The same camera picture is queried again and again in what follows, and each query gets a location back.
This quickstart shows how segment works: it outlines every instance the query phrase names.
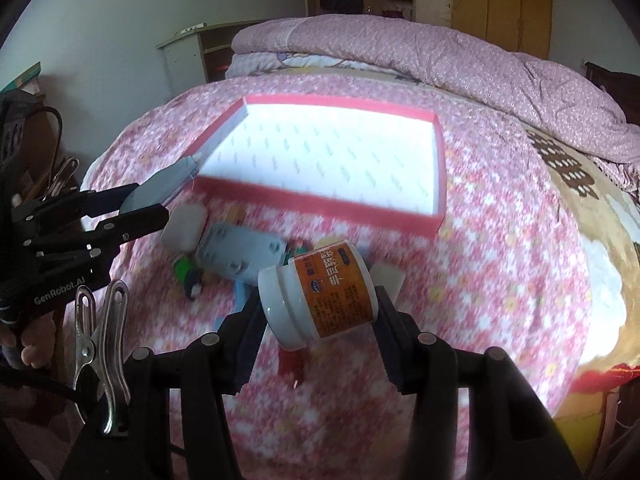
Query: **folded blanket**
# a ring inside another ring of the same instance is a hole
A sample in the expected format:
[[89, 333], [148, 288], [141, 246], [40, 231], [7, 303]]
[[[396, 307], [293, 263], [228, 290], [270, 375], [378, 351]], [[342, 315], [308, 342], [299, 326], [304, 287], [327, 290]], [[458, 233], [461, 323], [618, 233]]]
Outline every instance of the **folded blanket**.
[[378, 16], [325, 14], [241, 31], [236, 54], [303, 52], [393, 69], [512, 114], [596, 163], [638, 197], [640, 126], [573, 70], [445, 27]]

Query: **white plastic bottle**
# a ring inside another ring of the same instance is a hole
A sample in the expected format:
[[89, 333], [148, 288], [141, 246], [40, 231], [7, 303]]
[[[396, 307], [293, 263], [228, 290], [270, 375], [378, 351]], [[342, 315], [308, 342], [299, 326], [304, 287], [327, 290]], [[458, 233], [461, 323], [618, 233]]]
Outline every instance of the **white plastic bottle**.
[[285, 350], [378, 318], [378, 298], [357, 249], [343, 240], [258, 274], [262, 309]]

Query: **orange label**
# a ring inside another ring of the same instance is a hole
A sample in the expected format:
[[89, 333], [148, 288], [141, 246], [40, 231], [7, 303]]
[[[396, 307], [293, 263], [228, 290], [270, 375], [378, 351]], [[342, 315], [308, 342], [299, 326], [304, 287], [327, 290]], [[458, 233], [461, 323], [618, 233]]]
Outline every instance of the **orange label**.
[[346, 242], [301, 254], [293, 261], [320, 337], [373, 321], [367, 285]]

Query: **metal clip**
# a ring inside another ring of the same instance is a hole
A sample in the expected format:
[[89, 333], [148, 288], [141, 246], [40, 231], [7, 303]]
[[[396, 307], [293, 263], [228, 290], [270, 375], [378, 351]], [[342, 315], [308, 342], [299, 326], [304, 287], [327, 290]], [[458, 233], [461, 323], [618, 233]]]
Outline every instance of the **metal clip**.
[[66, 183], [71, 180], [71, 177], [74, 176], [74, 173], [80, 166], [80, 161], [77, 158], [71, 157], [68, 158], [63, 164], [62, 167], [56, 173], [56, 176], [51, 181], [51, 184], [47, 188], [44, 193], [44, 197], [42, 201], [49, 200], [50, 198], [57, 197], [62, 191], [63, 187], [66, 186]]
[[127, 434], [129, 387], [124, 377], [122, 335], [127, 318], [129, 289], [120, 280], [106, 289], [100, 322], [96, 327], [95, 298], [84, 285], [76, 292], [76, 373], [74, 389], [80, 375], [90, 366], [104, 387], [108, 416], [102, 432], [106, 436]]

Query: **white bottle cap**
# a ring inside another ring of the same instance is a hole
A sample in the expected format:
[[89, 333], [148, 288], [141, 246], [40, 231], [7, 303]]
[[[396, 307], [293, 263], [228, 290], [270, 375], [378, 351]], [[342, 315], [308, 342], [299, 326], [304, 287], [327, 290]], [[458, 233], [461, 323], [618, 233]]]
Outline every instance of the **white bottle cap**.
[[282, 288], [278, 286], [281, 269], [283, 267], [270, 267], [258, 273], [260, 302], [267, 323], [280, 346], [287, 351], [300, 350], [306, 346], [306, 338], [287, 306]]

